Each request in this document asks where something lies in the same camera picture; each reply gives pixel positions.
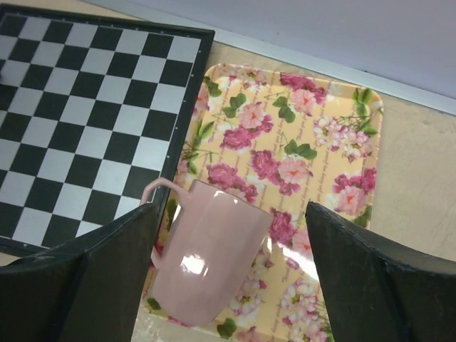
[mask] floral pattern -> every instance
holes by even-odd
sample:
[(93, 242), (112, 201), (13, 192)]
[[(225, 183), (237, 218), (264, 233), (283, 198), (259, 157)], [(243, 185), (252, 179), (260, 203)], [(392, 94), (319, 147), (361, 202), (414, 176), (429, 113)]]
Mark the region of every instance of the floral pattern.
[[(369, 89), (229, 64), (208, 70), (174, 181), (203, 180), (274, 220), (238, 294), (199, 328), (241, 342), (334, 342), (304, 210), (316, 200), (368, 227), (382, 114)], [(159, 253), (177, 209), (171, 194)], [(151, 297), (154, 272), (151, 265), (150, 312), (186, 326)]]

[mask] beige tabletop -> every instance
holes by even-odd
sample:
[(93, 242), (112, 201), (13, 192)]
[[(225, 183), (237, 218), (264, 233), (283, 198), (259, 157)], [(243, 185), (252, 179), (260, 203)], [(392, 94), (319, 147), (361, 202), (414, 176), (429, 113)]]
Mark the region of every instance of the beige tabletop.
[[(76, 0), (9, 0), (26, 6), (117, 16)], [(270, 58), (214, 43), (208, 67), (252, 65), (327, 78)], [(385, 106), (371, 229), (422, 252), (456, 261), (456, 117), (381, 94)], [(0, 265), (9, 261), (0, 255)], [(153, 318), (140, 309), (133, 341), (216, 341)]]

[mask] checkered pattern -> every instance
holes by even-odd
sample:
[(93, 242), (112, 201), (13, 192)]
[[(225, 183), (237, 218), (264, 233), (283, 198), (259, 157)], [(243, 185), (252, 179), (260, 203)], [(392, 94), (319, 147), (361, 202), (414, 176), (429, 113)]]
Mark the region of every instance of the checkered pattern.
[(7, 14), (0, 236), (54, 247), (139, 205), (159, 177), (200, 40)]

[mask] cup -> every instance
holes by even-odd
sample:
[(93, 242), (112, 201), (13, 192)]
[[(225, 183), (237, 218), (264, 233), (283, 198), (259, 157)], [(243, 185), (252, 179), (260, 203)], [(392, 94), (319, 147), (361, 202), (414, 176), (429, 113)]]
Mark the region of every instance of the cup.
[(187, 191), (159, 178), (145, 188), (141, 204), (160, 186), (177, 193), (181, 208), (162, 256), (152, 250), (152, 295), (168, 315), (203, 326), (236, 296), (273, 216), (199, 180)]

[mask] checkerboard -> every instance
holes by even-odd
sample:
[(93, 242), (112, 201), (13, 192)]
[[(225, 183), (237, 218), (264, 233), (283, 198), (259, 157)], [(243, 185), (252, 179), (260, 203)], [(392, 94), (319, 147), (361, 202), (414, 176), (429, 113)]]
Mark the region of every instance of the checkerboard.
[(172, 179), (214, 33), (16, 6), (0, 20), (0, 245), (36, 252)]

